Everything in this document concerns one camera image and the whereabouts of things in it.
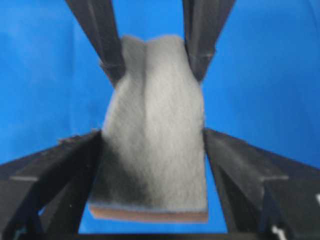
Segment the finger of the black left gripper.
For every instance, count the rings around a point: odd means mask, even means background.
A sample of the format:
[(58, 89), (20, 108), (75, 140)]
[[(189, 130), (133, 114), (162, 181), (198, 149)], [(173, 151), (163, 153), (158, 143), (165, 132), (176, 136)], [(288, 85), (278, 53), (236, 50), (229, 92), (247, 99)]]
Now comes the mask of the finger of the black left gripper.
[(216, 43), (234, 0), (183, 0), (184, 43), (189, 66), (201, 82), (216, 52)]
[(122, 42), (111, 0), (65, 1), (99, 57), (99, 65), (113, 87), (125, 75)]

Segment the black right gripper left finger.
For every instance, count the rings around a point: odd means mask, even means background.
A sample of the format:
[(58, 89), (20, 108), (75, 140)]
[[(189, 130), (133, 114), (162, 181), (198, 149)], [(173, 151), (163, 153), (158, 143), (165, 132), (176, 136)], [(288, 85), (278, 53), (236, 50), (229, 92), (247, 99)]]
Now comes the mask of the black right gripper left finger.
[(76, 234), (96, 174), (101, 143), (101, 132), (93, 131), (2, 164), (1, 239)]

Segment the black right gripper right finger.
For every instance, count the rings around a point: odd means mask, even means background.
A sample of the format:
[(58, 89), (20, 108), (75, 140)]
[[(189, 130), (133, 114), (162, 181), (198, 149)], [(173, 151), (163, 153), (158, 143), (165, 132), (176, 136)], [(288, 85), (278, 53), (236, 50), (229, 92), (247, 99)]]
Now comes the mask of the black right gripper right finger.
[(320, 170), (212, 129), (205, 151), (227, 230), (254, 239), (320, 237)]

